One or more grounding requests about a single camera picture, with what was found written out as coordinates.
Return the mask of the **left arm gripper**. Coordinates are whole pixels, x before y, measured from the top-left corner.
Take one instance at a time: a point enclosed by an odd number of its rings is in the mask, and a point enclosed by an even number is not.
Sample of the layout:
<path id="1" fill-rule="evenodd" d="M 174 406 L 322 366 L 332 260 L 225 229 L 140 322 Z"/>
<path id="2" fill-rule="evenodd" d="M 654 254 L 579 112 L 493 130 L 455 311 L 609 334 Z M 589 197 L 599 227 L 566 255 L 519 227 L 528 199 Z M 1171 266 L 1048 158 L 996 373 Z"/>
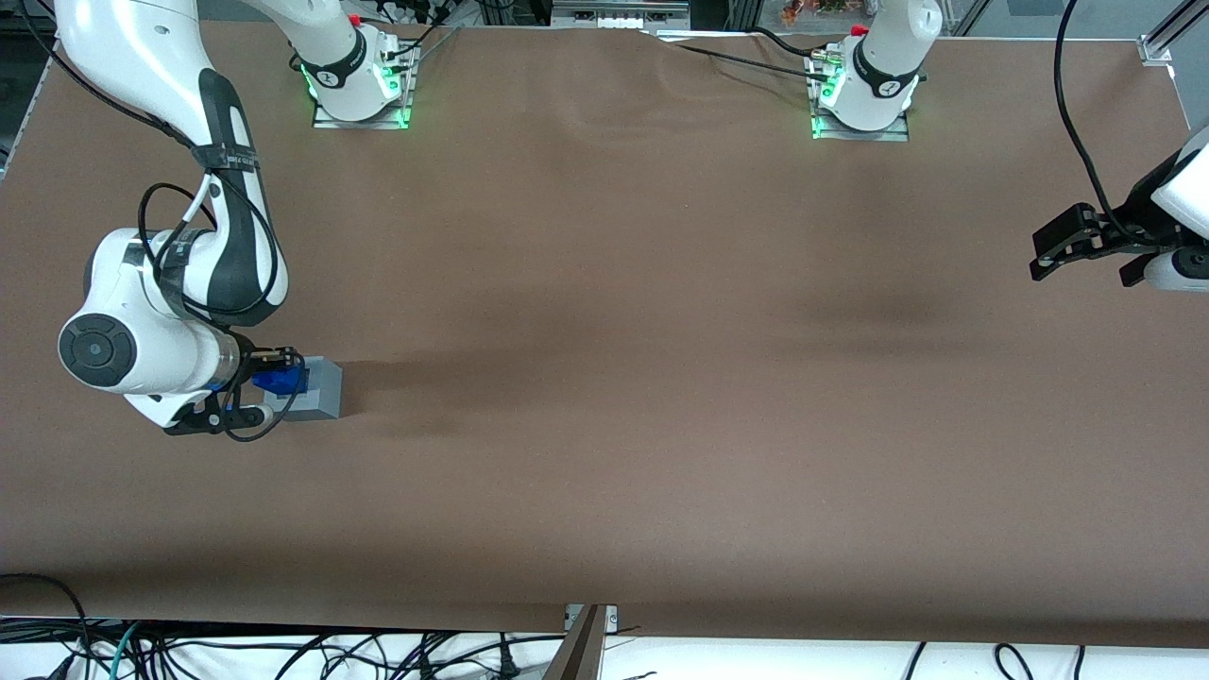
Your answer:
<path id="1" fill-rule="evenodd" d="M 1182 229 L 1152 198 L 1169 178 L 1169 174 L 1145 175 L 1130 189 L 1124 203 L 1112 211 L 1105 202 L 1101 212 L 1092 204 L 1076 203 L 1037 229 L 1031 236 L 1032 282 L 1041 282 L 1063 265 L 1113 254 L 1140 254 L 1120 267 L 1123 287 L 1151 280 L 1151 264 L 1161 260 L 1159 253 L 1182 246 Z"/>

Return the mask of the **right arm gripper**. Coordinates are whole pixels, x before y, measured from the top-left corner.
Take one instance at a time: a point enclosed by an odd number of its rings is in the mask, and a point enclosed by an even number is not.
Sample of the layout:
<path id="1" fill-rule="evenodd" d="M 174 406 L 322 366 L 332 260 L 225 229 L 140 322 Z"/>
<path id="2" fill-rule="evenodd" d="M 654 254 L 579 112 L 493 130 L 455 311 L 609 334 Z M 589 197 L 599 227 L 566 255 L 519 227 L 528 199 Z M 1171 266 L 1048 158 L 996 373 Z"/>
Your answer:
<path id="1" fill-rule="evenodd" d="M 166 432 L 241 432 L 261 423 L 264 392 L 245 382 L 237 346 L 138 346 L 125 398 Z M 251 348 L 253 369 L 288 369 L 293 346 Z"/>

